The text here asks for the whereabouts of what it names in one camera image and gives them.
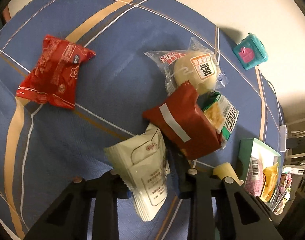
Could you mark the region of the pink snack packet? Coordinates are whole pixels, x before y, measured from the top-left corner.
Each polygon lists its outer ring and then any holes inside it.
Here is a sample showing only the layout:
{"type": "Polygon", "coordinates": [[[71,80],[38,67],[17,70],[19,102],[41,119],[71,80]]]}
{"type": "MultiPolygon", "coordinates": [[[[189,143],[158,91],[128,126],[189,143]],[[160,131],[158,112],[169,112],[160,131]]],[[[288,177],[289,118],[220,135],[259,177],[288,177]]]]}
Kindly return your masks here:
{"type": "Polygon", "coordinates": [[[260,196],[264,184],[263,165],[260,160],[251,157],[244,189],[253,196],[260,196]]]}

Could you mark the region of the yellow cake packet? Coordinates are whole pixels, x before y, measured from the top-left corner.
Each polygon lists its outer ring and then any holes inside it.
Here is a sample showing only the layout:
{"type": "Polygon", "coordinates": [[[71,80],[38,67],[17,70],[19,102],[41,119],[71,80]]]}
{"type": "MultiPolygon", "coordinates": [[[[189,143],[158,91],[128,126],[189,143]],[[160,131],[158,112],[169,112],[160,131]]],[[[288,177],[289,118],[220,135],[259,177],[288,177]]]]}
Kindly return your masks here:
{"type": "Polygon", "coordinates": [[[260,198],[263,202],[267,203],[273,195],[278,180],[278,163],[270,167],[266,167],[263,170],[263,175],[264,184],[260,198]]]}

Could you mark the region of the cream white snack packet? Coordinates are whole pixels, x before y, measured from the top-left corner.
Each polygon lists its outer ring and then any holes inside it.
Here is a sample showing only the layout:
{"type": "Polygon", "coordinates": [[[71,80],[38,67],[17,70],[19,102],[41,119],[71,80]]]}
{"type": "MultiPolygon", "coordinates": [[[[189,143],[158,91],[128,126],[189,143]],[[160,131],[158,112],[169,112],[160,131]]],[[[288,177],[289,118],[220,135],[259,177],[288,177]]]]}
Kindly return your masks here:
{"type": "Polygon", "coordinates": [[[153,220],[167,198],[170,173],[161,130],[150,123],[143,134],[107,147],[104,152],[132,192],[139,217],[144,222],[153,220]]]}

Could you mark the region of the green white corn packet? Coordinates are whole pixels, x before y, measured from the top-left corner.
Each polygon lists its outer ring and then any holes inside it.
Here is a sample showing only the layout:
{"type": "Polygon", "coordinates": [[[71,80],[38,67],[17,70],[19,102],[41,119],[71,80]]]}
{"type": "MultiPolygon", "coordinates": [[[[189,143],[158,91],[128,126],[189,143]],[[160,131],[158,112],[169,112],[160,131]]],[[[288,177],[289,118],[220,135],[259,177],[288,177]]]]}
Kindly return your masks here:
{"type": "Polygon", "coordinates": [[[223,94],[214,90],[205,101],[203,112],[223,141],[228,141],[239,117],[238,109],[223,94]]]}

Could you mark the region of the dark red packet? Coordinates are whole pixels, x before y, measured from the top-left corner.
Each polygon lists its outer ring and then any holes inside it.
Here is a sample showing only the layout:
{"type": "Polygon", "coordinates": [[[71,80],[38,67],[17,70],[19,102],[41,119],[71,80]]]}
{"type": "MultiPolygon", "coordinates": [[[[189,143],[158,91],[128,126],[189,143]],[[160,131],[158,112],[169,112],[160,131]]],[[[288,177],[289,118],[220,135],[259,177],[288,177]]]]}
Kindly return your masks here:
{"type": "Polygon", "coordinates": [[[195,160],[221,148],[221,137],[197,104],[199,94],[186,81],[163,104],[143,112],[185,155],[195,160]]]}

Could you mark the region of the small red snack packet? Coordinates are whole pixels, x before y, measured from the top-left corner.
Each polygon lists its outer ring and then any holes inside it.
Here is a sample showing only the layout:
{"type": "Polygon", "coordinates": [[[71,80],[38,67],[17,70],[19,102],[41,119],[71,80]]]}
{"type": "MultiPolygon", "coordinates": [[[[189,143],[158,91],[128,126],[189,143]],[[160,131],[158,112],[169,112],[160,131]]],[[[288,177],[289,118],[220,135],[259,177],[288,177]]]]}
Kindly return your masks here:
{"type": "Polygon", "coordinates": [[[95,56],[93,50],[46,35],[34,69],[19,85],[16,96],[39,104],[75,108],[80,65],[95,56]]]}

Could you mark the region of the clear bun packet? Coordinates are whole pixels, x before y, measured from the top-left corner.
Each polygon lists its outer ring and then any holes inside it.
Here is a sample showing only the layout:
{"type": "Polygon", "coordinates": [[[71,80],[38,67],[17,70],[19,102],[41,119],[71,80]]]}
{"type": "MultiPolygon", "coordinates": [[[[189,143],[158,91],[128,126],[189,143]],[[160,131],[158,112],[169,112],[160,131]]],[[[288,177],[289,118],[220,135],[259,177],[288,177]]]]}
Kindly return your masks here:
{"type": "Polygon", "coordinates": [[[147,51],[144,55],[152,59],[163,72],[168,95],[187,81],[199,95],[223,88],[229,83],[215,53],[195,37],[190,39],[187,50],[147,51]]]}

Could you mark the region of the round pastry packet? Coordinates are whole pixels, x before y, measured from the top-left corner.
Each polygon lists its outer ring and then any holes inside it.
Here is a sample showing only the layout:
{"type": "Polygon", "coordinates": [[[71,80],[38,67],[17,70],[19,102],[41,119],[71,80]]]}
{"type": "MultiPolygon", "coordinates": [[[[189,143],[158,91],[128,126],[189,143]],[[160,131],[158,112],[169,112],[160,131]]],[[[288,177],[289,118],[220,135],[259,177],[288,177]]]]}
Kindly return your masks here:
{"type": "Polygon", "coordinates": [[[225,177],[231,177],[240,186],[244,184],[244,181],[238,178],[235,170],[230,163],[223,163],[213,168],[213,175],[217,176],[221,180],[223,180],[225,177]]]}

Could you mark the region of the white tray with green rim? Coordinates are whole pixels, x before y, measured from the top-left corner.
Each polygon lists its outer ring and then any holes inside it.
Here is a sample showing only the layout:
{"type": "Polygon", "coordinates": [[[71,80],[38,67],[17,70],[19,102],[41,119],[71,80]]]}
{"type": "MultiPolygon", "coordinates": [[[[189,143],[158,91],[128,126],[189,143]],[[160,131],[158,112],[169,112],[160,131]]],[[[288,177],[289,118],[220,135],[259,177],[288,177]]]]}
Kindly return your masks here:
{"type": "Polygon", "coordinates": [[[264,142],[242,139],[238,159],[242,165],[239,176],[246,192],[268,203],[275,191],[281,166],[281,155],[264,142]]]}

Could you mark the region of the white power strip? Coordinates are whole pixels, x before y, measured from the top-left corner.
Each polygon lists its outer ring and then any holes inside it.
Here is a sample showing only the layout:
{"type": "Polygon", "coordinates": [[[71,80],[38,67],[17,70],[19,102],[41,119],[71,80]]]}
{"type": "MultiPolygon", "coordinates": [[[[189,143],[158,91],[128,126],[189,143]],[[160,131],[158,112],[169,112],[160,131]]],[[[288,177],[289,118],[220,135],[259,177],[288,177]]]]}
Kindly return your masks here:
{"type": "Polygon", "coordinates": [[[288,139],[288,131],[286,125],[280,126],[280,152],[286,152],[286,140],[288,139]]]}

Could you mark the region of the blue plaid tablecloth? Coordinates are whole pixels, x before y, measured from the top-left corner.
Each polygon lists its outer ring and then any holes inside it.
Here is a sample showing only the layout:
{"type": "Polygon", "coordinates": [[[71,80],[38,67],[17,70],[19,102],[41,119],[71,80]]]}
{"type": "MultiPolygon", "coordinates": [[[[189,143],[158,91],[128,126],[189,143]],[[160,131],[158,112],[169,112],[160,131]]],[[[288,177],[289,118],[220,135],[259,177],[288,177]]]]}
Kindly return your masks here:
{"type": "Polygon", "coordinates": [[[108,171],[104,148],[143,133],[142,113],[167,96],[148,50],[186,49],[195,37],[215,52],[228,78],[223,94],[238,109],[225,149],[198,168],[235,164],[242,139],[280,147],[276,96],[258,69],[245,70],[219,27],[174,0],[33,0],[0,31],[0,219],[23,238],[76,176],[108,171]],[[76,39],[96,55],[80,67],[73,111],[25,103],[15,93],[50,34],[76,39]]]}

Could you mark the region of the teal house toy box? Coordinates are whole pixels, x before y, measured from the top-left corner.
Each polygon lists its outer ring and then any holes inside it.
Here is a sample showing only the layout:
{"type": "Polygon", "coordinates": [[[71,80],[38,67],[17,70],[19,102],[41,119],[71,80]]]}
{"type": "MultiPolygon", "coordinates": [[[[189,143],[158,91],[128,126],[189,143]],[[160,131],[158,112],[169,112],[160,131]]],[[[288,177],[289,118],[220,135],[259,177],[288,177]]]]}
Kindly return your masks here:
{"type": "Polygon", "coordinates": [[[249,33],[239,44],[233,48],[233,52],[245,70],[249,70],[263,62],[267,62],[268,54],[260,39],[249,33]]]}

